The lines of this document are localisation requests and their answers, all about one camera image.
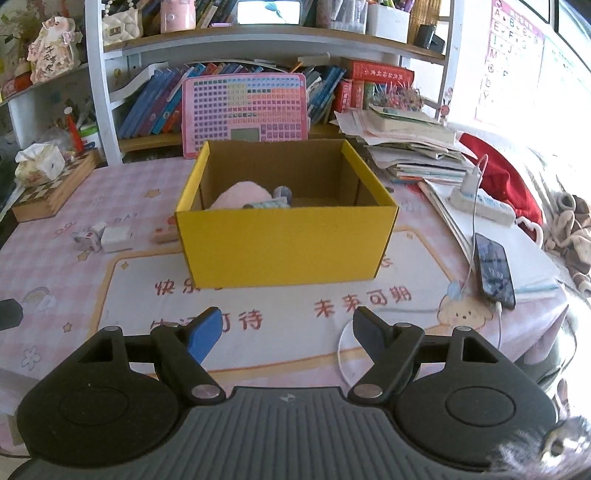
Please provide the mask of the pink checkered tablecloth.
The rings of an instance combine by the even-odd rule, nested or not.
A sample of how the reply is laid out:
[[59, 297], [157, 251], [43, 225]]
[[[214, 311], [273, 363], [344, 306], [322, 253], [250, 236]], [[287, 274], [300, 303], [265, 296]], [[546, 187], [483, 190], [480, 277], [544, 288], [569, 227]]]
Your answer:
[[[172, 213], [192, 165], [155, 160], [94, 171], [53, 218], [22, 224], [1, 251], [1, 295], [23, 308], [1, 334], [1, 455], [22, 457], [13, 413], [30, 386], [98, 329], [127, 335], [184, 324], [215, 306], [221, 340], [205, 366], [224, 388], [348, 387], [370, 360], [353, 337], [356, 306], [445, 332], [473, 305], [457, 290], [467, 262], [450, 230], [416, 186], [394, 184], [400, 212], [377, 278], [366, 282], [263, 289], [193, 285], [177, 244], [154, 245], [152, 231]], [[97, 222], [129, 226], [131, 250], [79, 251], [75, 232]]]

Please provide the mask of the yellow cardboard box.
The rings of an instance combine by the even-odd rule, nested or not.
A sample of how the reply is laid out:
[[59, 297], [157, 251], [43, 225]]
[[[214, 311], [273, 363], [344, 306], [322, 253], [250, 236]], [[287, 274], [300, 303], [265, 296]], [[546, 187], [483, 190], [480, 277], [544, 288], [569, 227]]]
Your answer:
[[[239, 181], [287, 186], [288, 208], [215, 210]], [[342, 283], [377, 276], [397, 203], [344, 139], [211, 141], [197, 156], [175, 217], [194, 286]]]

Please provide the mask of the floral tissue box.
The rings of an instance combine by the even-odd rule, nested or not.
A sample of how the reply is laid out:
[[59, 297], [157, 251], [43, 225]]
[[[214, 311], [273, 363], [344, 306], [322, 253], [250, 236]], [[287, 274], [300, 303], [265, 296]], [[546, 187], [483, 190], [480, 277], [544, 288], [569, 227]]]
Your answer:
[[56, 180], [65, 167], [59, 148], [53, 143], [34, 143], [17, 153], [15, 177], [25, 188]]

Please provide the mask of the pink plush pig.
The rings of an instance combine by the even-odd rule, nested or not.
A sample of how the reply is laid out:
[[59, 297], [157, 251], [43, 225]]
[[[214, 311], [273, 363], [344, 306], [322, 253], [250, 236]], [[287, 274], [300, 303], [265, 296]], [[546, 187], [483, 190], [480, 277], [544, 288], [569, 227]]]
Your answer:
[[242, 209], [247, 204], [273, 199], [270, 192], [252, 181], [240, 181], [223, 191], [208, 207], [209, 210]]

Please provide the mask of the white power adapter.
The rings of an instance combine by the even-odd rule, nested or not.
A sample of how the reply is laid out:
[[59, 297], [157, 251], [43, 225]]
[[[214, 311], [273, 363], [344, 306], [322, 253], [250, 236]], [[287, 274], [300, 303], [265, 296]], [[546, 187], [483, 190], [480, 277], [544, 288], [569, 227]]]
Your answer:
[[101, 236], [101, 248], [105, 253], [131, 250], [133, 233], [129, 226], [107, 226]]

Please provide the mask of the stack of papers and books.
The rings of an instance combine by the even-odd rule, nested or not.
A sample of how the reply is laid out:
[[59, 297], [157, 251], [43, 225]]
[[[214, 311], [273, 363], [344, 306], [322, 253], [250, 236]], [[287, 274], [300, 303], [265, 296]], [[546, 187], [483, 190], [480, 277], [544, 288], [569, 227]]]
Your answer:
[[393, 180], [460, 184], [478, 161], [457, 133], [420, 111], [370, 104], [338, 112], [335, 124]]

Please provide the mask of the brown plush toy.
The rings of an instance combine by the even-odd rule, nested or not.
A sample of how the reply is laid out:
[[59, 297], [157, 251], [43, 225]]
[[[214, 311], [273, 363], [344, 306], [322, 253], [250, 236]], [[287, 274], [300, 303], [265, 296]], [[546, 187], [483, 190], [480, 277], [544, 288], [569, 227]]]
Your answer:
[[558, 255], [577, 287], [590, 297], [590, 205], [581, 197], [563, 192], [556, 196], [558, 214], [549, 224], [547, 252]]

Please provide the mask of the row of blue books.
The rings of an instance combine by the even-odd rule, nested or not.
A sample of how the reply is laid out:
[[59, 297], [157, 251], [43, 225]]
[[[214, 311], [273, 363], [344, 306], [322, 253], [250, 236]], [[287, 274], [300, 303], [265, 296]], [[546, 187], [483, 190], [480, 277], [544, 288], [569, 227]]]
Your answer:
[[203, 74], [202, 63], [157, 69], [145, 82], [122, 121], [119, 140], [159, 135], [180, 105], [183, 82]]

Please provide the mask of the white power strip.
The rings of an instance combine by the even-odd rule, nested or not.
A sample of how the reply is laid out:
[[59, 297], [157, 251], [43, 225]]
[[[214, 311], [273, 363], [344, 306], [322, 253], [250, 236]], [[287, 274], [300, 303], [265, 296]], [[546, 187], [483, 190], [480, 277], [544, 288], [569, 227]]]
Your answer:
[[514, 209], [479, 189], [477, 195], [465, 194], [455, 188], [450, 196], [451, 205], [460, 211], [485, 218], [500, 225], [510, 227], [516, 220]]

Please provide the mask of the small white cube charger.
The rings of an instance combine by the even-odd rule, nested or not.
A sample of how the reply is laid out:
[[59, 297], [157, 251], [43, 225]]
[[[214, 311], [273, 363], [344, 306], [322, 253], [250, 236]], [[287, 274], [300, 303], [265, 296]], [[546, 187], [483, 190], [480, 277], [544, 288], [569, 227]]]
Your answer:
[[101, 237], [102, 237], [102, 235], [103, 235], [103, 232], [104, 232], [104, 230], [106, 229], [106, 227], [107, 227], [107, 223], [106, 223], [106, 222], [104, 222], [104, 221], [99, 221], [99, 222], [95, 223], [95, 224], [94, 224], [94, 225], [93, 225], [93, 226], [90, 228], [90, 230], [91, 230], [92, 232], [94, 232], [94, 233], [95, 233], [95, 234], [96, 234], [96, 235], [97, 235], [99, 238], [101, 238]]

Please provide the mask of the pink keyboard learning pad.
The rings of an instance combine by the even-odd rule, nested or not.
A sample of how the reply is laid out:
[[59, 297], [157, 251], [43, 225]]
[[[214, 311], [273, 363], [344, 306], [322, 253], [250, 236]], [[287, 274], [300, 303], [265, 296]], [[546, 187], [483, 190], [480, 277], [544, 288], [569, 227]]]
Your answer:
[[201, 75], [181, 94], [183, 156], [207, 141], [301, 141], [308, 138], [308, 94], [300, 73]]

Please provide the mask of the red white pen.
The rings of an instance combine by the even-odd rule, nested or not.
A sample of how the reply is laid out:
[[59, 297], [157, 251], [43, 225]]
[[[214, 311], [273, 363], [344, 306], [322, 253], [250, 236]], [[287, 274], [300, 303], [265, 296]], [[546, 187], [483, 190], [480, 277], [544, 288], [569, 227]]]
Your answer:
[[67, 106], [64, 108], [63, 113], [75, 151], [77, 154], [82, 154], [84, 152], [84, 144], [73, 119], [73, 110], [71, 107]]

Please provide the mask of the white pen holder box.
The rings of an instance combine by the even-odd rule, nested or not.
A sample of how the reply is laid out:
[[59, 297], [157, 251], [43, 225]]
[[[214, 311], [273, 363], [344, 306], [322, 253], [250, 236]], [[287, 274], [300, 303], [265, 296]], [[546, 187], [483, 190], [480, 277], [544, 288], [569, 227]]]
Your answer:
[[406, 43], [409, 25], [409, 12], [377, 3], [368, 7], [366, 34], [369, 36]]

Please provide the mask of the white wall charger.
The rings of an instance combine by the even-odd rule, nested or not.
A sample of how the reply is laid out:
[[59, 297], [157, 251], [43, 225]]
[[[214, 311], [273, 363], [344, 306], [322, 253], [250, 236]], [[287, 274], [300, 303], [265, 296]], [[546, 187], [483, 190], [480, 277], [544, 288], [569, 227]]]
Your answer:
[[480, 188], [482, 172], [478, 166], [475, 166], [471, 171], [468, 171], [460, 187], [460, 192], [464, 196], [473, 197], [478, 194]]

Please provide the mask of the pink eraser case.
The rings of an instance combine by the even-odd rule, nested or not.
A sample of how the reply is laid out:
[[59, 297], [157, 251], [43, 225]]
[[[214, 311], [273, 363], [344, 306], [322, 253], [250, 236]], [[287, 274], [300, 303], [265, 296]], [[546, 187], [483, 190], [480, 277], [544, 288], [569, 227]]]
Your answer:
[[151, 241], [155, 244], [175, 242], [178, 239], [179, 234], [177, 227], [173, 225], [156, 228], [151, 234]]

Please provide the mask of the smartphone on table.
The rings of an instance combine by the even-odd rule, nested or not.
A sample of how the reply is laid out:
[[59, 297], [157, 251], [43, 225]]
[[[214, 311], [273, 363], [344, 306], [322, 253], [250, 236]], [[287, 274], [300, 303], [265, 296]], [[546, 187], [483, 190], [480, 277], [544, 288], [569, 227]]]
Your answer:
[[481, 293], [504, 309], [516, 307], [515, 290], [504, 247], [488, 237], [475, 234], [477, 278]]

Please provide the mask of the wooden chess box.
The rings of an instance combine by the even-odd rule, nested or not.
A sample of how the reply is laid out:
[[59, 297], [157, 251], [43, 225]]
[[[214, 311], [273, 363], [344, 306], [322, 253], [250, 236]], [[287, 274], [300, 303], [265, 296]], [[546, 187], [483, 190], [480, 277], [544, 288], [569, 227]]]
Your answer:
[[11, 208], [17, 222], [26, 223], [55, 216], [101, 162], [98, 151], [90, 150], [67, 162], [54, 181], [25, 189]]

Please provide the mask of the white bookshelf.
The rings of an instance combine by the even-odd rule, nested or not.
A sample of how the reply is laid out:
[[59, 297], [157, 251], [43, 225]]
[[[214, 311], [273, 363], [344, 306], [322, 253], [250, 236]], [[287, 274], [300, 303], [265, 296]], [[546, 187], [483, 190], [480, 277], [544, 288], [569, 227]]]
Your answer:
[[106, 161], [118, 165], [138, 154], [155, 155], [178, 149], [181, 137], [175, 133], [120, 140], [116, 134], [122, 101], [115, 90], [152, 64], [186, 64], [223, 60], [263, 60], [283, 67], [297, 61], [313, 63], [321, 58], [346, 62], [369, 60], [409, 66], [423, 61], [441, 67], [436, 79], [439, 93], [427, 105], [439, 109], [445, 94], [454, 88], [459, 60], [463, 4], [454, 1], [449, 25], [447, 51], [434, 53], [412, 44], [396, 42], [349, 31], [294, 25], [245, 25], [187, 30], [143, 37], [106, 46], [102, 40], [99, 1], [75, 1], [82, 11], [87, 61], [75, 71], [55, 80], [34, 85], [5, 101], [17, 144], [26, 148], [49, 130], [62, 114], [66, 99], [92, 99]]

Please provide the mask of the red book set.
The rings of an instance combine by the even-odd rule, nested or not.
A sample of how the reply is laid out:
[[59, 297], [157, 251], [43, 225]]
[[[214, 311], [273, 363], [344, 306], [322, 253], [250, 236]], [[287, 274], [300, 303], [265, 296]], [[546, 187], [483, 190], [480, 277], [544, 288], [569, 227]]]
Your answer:
[[391, 90], [412, 87], [415, 72], [397, 65], [365, 60], [342, 59], [339, 66], [345, 75], [335, 90], [332, 109], [342, 113], [348, 109], [367, 110], [370, 104], [388, 102]]

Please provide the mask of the grey toy car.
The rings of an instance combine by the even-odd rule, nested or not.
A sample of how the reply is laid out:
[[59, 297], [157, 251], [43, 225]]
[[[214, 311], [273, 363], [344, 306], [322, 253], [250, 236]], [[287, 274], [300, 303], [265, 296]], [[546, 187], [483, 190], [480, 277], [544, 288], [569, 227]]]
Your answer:
[[243, 209], [287, 209], [291, 206], [293, 194], [287, 186], [280, 186], [273, 190], [270, 200], [247, 203]]

